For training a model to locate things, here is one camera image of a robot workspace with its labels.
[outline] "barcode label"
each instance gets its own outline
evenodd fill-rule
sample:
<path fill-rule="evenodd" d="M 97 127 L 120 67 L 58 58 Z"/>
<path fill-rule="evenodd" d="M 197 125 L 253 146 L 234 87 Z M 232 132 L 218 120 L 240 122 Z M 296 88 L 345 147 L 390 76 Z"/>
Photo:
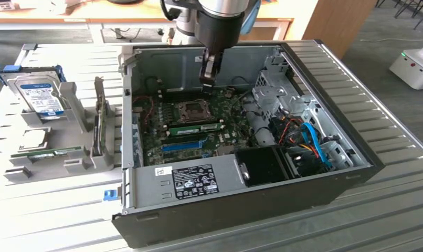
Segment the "barcode label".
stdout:
<path fill-rule="evenodd" d="M 172 173 L 172 166 L 158 167 L 154 169 L 156 176 L 169 175 Z"/>

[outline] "metal table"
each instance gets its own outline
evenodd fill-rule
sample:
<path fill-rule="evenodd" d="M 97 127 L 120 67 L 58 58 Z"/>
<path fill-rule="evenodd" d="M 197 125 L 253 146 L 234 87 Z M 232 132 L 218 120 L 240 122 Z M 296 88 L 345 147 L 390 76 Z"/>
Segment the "metal table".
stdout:
<path fill-rule="evenodd" d="M 138 251 L 423 251 L 423 145 L 325 46 L 312 40 L 288 44 L 386 167 L 326 206 Z M 57 59 L 85 107 L 94 97 L 89 80 L 104 76 L 108 100 L 118 105 L 116 51 L 116 45 L 38 45 L 15 63 L 38 66 Z M 3 88 L 0 151 L 3 130 L 15 127 L 7 121 L 17 113 L 13 103 Z M 47 179 L 14 185 L 1 181 L 2 170 L 0 251 L 129 251 L 108 220 L 117 203 L 101 202 L 104 190 L 120 183 L 120 169 L 74 177 L 47 173 Z"/>

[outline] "black cylinder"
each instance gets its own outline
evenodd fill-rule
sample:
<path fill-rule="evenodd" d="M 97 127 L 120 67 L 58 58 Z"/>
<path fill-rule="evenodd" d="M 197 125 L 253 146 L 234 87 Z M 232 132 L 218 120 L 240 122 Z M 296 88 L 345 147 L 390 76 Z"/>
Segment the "black cylinder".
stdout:
<path fill-rule="evenodd" d="M 218 17 L 197 12 L 194 36 L 210 54 L 236 45 L 244 21 L 244 13 L 236 17 Z"/>

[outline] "floor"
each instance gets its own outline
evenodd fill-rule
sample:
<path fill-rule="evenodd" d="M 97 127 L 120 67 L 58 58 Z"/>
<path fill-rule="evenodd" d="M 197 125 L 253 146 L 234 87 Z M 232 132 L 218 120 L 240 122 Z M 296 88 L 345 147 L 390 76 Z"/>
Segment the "floor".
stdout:
<path fill-rule="evenodd" d="M 423 41 L 389 40 L 378 43 L 360 41 L 361 39 L 376 40 L 382 38 L 423 39 L 423 25 L 418 30 L 412 30 L 417 19 L 410 18 L 410 11 L 405 10 L 398 19 L 394 19 L 396 9 L 393 5 L 393 1 L 386 0 L 380 8 L 372 10 L 342 62 L 423 141 L 423 90 L 413 90 L 388 71 L 388 67 L 401 50 L 420 48 Z M 137 29 L 130 29 L 124 35 L 132 38 L 136 32 Z M 104 30 L 104 36 L 108 43 L 128 41 L 114 39 L 114 33 L 110 30 Z M 160 36 L 154 30 L 142 29 L 138 37 L 133 40 L 133 42 L 145 41 L 160 41 Z M 86 30 L 0 31 L 0 64 L 13 64 L 23 43 L 90 42 L 90 35 Z"/>

